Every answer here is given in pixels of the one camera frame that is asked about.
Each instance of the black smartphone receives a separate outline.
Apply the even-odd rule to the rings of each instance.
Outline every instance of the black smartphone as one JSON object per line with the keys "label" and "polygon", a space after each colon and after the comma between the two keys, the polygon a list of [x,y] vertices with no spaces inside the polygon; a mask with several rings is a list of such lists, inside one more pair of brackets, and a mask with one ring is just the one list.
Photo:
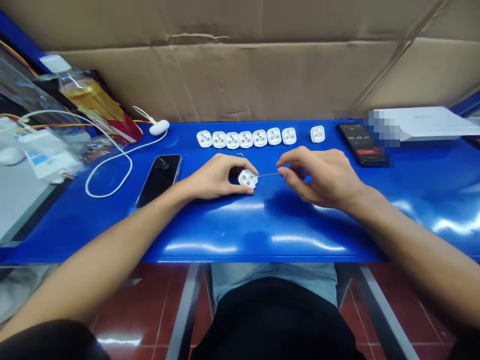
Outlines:
{"label": "black smartphone", "polygon": [[338,125],[337,128],[360,166],[388,166],[389,156],[375,146],[374,140],[361,124],[345,123]]}
{"label": "black smartphone", "polygon": [[182,161],[181,155],[160,155],[155,158],[136,201],[137,209],[144,207],[175,184],[179,179]]}

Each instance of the floor tile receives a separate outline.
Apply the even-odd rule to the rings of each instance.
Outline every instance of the floor tile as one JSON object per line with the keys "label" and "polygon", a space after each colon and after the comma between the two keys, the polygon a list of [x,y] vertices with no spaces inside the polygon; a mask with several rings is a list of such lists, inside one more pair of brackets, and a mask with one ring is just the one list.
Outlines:
{"label": "floor tile", "polygon": [[212,312],[210,311],[210,300],[207,292],[207,282],[205,276],[202,276],[200,294],[196,306],[195,323],[193,325],[193,334],[191,344],[196,346],[200,344],[207,330],[212,325]]}
{"label": "floor tile", "polygon": [[365,329],[367,343],[379,344],[380,341],[377,336],[377,332],[375,331],[374,324],[372,323],[372,319],[370,318],[369,311],[367,310],[367,306],[364,304],[362,295],[360,294],[360,289],[354,280],[350,283],[350,289],[353,295],[353,300],[356,304],[356,308],[358,309],[358,314],[360,315],[363,328]]}
{"label": "floor tile", "polygon": [[447,360],[450,347],[445,345],[414,345],[420,360]]}
{"label": "floor tile", "polygon": [[168,346],[157,346],[152,360],[165,360],[167,358]]}
{"label": "floor tile", "polygon": [[111,360],[152,360],[153,346],[104,346]]}
{"label": "floor tile", "polygon": [[355,301],[350,290],[345,295],[345,300],[340,308],[340,314],[345,319],[345,322],[350,327],[353,335],[355,335],[355,341],[357,344],[366,344],[367,336],[365,335],[362,321],[360,320]]}
{"label": "floor tile", "polygon": [[166,297],[158,339],[156,341],[157,345],[168,346],[170,344],[188,271],[189,264],[187,263],[178,263],[173,266],[168,295]]}
{"label": "floor tile", "polygon": [[428,318],[431,320],[433,327],[435,328],[438,336],[440,337],[442,343],[444,344],[454,344],[457,341],[455,335],[451,333],[451,331],[442,324],[442,322],[425,306],[423,305],[425,312]]}
{"label": "floor tile", "polygon": [[412,343],[440,344],[429,318],[404,276],[385,262],[368,264],[403,331]]}
{"label": "floor tile", "polygon": [[370,349],[370,345],[358,344],[356,348],[360,350],[360,352],[365,356],[366,360],[375,360],[372,350]]}
{"label": "floor tile", "polygon": [[121,288],[98,313],[93,333],[102,345],[155,345],[172,266],[139,264],[141,281]]}
{"label": "floor tile", "polygon": [[373,352],[373,357],[375,360],[387,360],[387,357],[385,356],[384,349],[382,348],[382,345],[372,345],[371,346],[371,351]]}

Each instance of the white cable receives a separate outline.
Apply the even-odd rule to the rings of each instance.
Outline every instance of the white cable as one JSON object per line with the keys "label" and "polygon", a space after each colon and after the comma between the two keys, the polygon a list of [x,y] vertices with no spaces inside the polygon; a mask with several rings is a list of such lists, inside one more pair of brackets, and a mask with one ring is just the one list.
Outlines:
{"label": "white cable", "polygon": [[[153,118],[150,117],[150,115],[148,115],[145,111],[143,111],[142,109],[134,106],[135,110],[137,110],[141,115],[143,115],[144,117],[146,117],[147,119],[149,119],[152,123],[154,123],[155,120],[153,120]],[[20,119],[18,119],[18,122],[25,127],[25,129],[27,130],[35,130],[33,128],[31,128],[30,126],[26,126],[26,124],[23,123],[23,121],[27,120],[28,118],[34,116],[34,115],[38,115],[38,114],[44,114],[44,113],[61,113],[61,114],[67,114],[67,115],[71,115],[73,116],[73,114],[69,111],[63,111],[63,110],[38,110],[38,111],[33,111],[33,112],[30,112],[26,115],[23,115]],[[140,149],[140,148],[144,148],[148,145],[152,145],[152,144],[155,144],[155,143],[158,143],[160,140],[162,140],[165,136],[167,136],[167,133],[168,133],[168,130],[165,131],[165,134],[163,134],[163,136],[155,141],[152,141],[152,142],[149,142],[149,143],[146,143],[146,144],[143,144],[143,145],[140,145],[140,146],[137,146],[136,148],[132,149],[132,150],[129,150],[127,152],[123,151],[123,149],[118,146],[118,144],[99,126],[97,126],[97,124],[95,124],[93,121],[91,121],[90,119],[86,118],[86,117],[83,117],[83,116],[80,116],[80,115],[77,115],[75,114],[75,117],[77,118],[80,118],[80,119],[83,119],[85,120],[86,122],[94,125],[97,129],[99,129],[107,138],[110,139],[110,141],[113,143],[113,145],[116,146],[116,148],[121,152],[120,154],[118,155],[115,155],[115,156],[112,156],[106,160],[103,160],[101,163],[99,163],[97,166],[95,166],[95,168],[92,170],[92,172],[90,173],[90,175],[88,176],[88,178],[86,179],[86,183],[85,183],[85,192],[87,193],[87,195],[91,196],[92,198],[107,198],[109,197],[110,195],[113,195],[115,194],[121,187],[122,185],[125,183],[125,181],[127,180],[127,178],[129,177],[130,173],[132,172],[132,168],[134,167],[134,162],[132,161],[132,159],[130,158],[130,156],[128,156],[127,154],[131,153],[131,152],[134,152],[135,150],[137,149]],[[101,167],[103,164],[105,164],[106,162],[109,162],[110,160],[113,160],[113,159],[116,159],[118,157],[121,157],[121,156],[125,156],[128,161],[130,162],[130,168],[128,169],[126,175],[124,176],[123,180],[120,182],[120,184],[116,187],[115,190],[113,190],[111,193],[107,194],[107,195],[93,195],[90,190],[89,190],[89,184],[90,184],[90,180],[92,179],[92,177],[94,176],[95,172],[97,171],[97,169],[99,167]]]}

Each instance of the blue tabletop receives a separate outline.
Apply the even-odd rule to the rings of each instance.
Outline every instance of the blue tabletop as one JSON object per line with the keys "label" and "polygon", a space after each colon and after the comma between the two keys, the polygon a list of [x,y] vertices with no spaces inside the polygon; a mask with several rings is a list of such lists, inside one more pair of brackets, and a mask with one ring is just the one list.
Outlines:
{"label": "blue tabletop", "polygon": [[[0,263],[60,263],[97,235],[133,213],[154,158],[181,154],[180,179],[220,152],[242,152],[260,174],[277,172],[280,155],[296,146],[343,150],[359,177],[380,190],[409,217],[472,258],[480,258],[480,151],[463,139],[448,146],[402,148],[391,168],[363,168],[353,159],[336,126],[351,120],[173,123],[164,140],[133,152],[133,170],[107,198],[85,193],[89,171],[79,175],[25,241],[0,248]],[[323,125],[326,139],[312,143],[310,129]],[[201,148],[201,130],[227,132],[296,129],[295,145],[230,150]],[[141,144],[152,137],[144,128]],[[101,167],[90,183],[107,194],[122,180],[128,161]],[[359,225],[341,211],[303,202],[280,176],[260,178],[253,196],[196,201],[184,208],[154,241],[145,262],[374,262],[385,256]]]}

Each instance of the leg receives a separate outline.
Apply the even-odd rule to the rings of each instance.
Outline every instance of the leg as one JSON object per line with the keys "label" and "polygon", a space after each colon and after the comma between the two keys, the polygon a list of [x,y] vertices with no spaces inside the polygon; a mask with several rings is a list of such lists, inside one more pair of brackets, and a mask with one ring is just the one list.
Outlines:
{"label": "leg", "polygon": [[276,263],[275,267],[277,278],[300,285],[338,306],[337,272],[333,262]]}
{"label": "leg", "polygon": [[213,262],[210,266],[215,304],[230,290],[252,280],[275,276],[274,266],[269,262]]}

